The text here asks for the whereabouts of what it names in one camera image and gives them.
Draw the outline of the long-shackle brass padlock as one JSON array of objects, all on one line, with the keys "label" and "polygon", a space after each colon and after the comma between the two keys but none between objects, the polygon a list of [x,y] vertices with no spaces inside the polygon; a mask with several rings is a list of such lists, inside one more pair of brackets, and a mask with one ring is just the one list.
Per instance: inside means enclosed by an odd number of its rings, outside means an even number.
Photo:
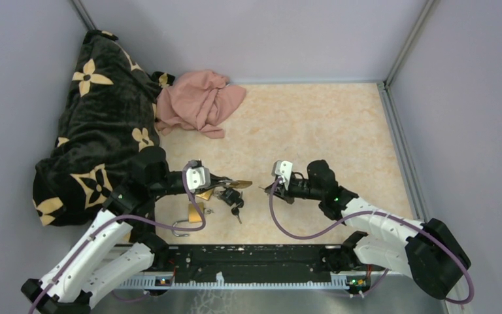
[{"label": "long-shackle brass padlock", "polygon": [[228,180],[228,179],[222,179],[218,181],[218,184],[220,186],[223,186],[224,188],[233,188],[233,189],[245,189],[253,185],[252,181],[246,181],[246,180]]}]

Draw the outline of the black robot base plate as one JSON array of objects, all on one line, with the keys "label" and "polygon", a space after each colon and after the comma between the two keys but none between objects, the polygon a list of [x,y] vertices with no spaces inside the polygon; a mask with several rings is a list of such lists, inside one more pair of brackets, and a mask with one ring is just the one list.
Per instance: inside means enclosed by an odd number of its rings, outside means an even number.
[{"label": "black robot base plate", "polygon": [[327,283],[346,271],[366,274],[340,245],[172,245],[150,271],[174,273],[176,283]]}]

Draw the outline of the black-headed keys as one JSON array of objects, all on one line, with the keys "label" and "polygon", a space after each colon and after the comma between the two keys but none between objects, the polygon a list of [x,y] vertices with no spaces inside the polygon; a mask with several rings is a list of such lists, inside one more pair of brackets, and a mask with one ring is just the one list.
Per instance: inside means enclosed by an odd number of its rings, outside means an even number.
[{"label": "black-headed keys", "polygon": [[234,205],[231,208],[231,214],[237,218],[237,221],[238,221],[239,224],[242,224],[242,220],[241,220],[241,217],[240,217],[241,207],[242,207],[242,205],[238,204],[238,205]]}]

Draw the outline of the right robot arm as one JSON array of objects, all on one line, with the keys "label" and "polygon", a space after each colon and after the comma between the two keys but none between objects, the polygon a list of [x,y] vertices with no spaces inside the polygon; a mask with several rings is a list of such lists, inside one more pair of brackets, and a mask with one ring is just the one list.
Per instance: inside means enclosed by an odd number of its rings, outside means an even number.
[{"label": "right robot arm", "polygon": [[[307,176],[293,170],[293,164],[277,160],[274,181],[265,188],[275,226],[292,239],[320,237],[339,225],[355,228],[342,245],[343,264],[358,270],[363,265],[381,266],[411,278],[429,296],[452,304],[470,303],[475,287],[468,270],[471,261],[448,226],[436,218],[412,220],[385,211],[341,186],[325,160],[307,166]],[[295,235],[278,221],[273,201],[288,204],[295,199],[314,200],[334,223],[315,234]]]}]

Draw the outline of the black Kaijing padlock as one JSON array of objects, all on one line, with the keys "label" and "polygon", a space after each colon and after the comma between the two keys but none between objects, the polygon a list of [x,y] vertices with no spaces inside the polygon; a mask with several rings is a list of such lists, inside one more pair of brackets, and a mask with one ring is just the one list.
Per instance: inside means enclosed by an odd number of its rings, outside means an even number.
[{"label": "black Kaijing padlock", "polygon": [[230,207],[242,207],[244,205],[242,193],[234,188],[215,191],[214,196]]}]

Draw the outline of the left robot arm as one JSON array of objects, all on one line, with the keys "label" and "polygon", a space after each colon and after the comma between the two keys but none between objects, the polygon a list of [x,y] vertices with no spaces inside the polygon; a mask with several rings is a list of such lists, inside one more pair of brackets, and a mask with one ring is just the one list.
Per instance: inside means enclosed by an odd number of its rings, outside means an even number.
[{"label": "left robot arm", "polygon": [[122,256],[100,268],[109,251],[138,222],[171,231],[181,227],[156,222],[146,215],[164,196],[184,194],[203,218],[196,194],[234,183],[212,174],[199,160],[190,160],[182,170],[171,171],[166,152],[159,146],[142,149],[130,161],[131,170],[122,184],[105,200],[90,227],[67,255],[40,279],[28,279],[21,288],[31,302],[29,313],[89,313],[120,283],[140,271],[165,269],[169,245],[154,232],[136,238]]}]

